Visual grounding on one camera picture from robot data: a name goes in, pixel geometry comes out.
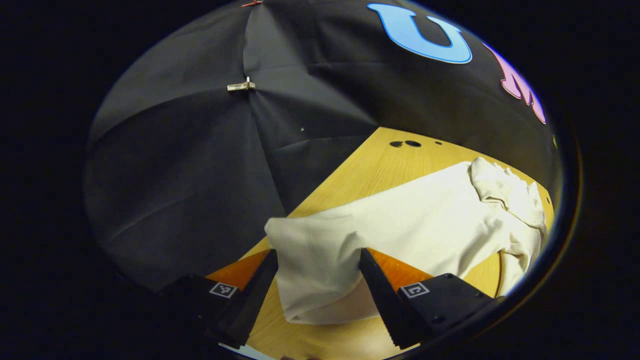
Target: white cloth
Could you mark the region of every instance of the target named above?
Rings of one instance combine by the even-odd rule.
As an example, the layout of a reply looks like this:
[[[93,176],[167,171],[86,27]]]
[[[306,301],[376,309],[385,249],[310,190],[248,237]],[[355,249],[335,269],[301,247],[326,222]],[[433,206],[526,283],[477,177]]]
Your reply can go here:
[[[265,231],[278,251],[285,318],[309,324],[378,316],[358,269],[362,247],[431,275],[458,277],[502,250],[503,295],[547,235],[536,183],[484,158],[309,217],[271,218]]]

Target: wooden table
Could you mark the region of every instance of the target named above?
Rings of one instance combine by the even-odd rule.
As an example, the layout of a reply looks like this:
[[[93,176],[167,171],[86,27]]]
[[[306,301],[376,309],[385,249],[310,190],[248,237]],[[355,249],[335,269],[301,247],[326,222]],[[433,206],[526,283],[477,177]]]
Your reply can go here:
[[[391,142],[413,140],[421,147]],[[418,177],[482,156],[490,163],[509,167],[514,174],[531,183],[521,171],[479,152],[434,138],[378,128],[344,163],[311,193],[288,217],[311,214],[345,205],[363,197],[402,185]],[[554,210],[546,189],[538,185],[551,229]],[[246,256],[269,248],[262,239]],[[500,256],[498,253],[471,269],[465,280],[487,295],[495,297],[499,289]],[[275,281],[266,295],[247,345],[280,359],[282,356],[304,360],[384,359],[405,350],[395,347],[381,318],[340,325],[305,325],[286,322]]]

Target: red clip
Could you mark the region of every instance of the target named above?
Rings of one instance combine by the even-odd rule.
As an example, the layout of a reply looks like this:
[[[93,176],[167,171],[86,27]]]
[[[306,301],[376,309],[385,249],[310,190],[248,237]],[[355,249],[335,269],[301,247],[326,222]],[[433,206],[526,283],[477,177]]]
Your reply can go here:
[[[260,0],[253,0],[253,2],[252,2],[252,3],[244,4],[244,5],[242,5],[242,7],[244,8],[244,7],[247,7],[247,6],[259,5],[259,4],[262,4],[262,1],[260,1]]]

